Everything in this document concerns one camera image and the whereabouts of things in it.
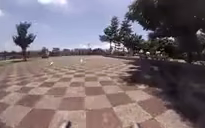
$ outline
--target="white tile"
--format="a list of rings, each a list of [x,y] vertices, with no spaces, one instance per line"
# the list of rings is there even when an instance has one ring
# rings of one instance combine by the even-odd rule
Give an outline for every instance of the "white tile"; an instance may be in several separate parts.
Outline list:
[[[23,106],[10,106],[0,115],[0,119],[10,127],[17,127],[20,121],[30,112],[31,108]]]
[[[13,105],[17,101],[19,101],[23,96],[24,96],[24,94],[22,94],[22,93],[10,93],[6,97],[4,97],[0,102]]]
[[[37,87],[30,90],[29,94],[31,95],[43,95],[45,94],[50,88],[47,87]]]
[[[141,123],[152,118],[137,104],[121,105],[113,108],[123,127],[129,127],[133,123]]]
[[[167,110],[165,113],[155,118],[164,128],[193,128],[184,122],[180,115],[173,110]]]
[[[35,108],[56,110],[59,107],[61,100],[62,98],[57,98],[53,96],[44,96],[43,98],[40,99],[40,101],[37,102]]]
[[[103,86],[103,90],[106,94],[115,94],[124,92],[119,86]]]
[[[136,91],[127,91],[126,94],[133,100],[133,101],[144,101],[152,98],[151,95],[147,94],[144,91],[136,90]]]
[[[85,98],[85,107],[89,110],[110,108],[111,103],[105,95],[87,96]]]
[[[85,88],[84,87],[69,87],[66,90],[65,97],[84,97]]]

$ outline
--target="foliage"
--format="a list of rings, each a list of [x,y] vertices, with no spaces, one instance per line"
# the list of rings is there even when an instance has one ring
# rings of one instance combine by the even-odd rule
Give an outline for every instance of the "foliage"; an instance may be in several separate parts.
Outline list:
[[[205,32],[205,0],[136,0],[127,13],[150,37],[176,37],[182,51],[200,50],[196,32]]]
[[[26,49],[36,38],[33,33],[28,34],[28,29],[31,27],[31,23],[21,22],[16,25],[17,35],[13,36],[13,41],[16,45],[20,46],[23,52],[23,58],[26,61]]]
[[[61,55],[60,48],[53,48],[51,51],[51,55],[52,56],[60,56]]]
[[[127,42],[129,42],[131,35],[132,35],[132,25],[130,24],[130,20],[125,18],[122,21],[121,28],[119,31],[119,39],[120,42],[127,47]]]
[[[99,36],[101,42],[110,43],[110,52],[112,51],[111,43],[119,42],[118,27],[119,27],[118,18],[114,16],[111,19],[111,24],[104,29],[104,35]]]

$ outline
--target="sky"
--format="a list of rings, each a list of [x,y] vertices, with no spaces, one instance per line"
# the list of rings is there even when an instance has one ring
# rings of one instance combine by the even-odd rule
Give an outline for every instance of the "sky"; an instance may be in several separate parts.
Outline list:
[[[99,35],[110,24],[112,16],[123,20],[132,0],[0,0],[0,51],[19,51],[13,43],[16,24],[27,21],[29,32],[37,35],[30,50],[42,47],[108,48]],[[134,23],[133,30],[147,37]]]

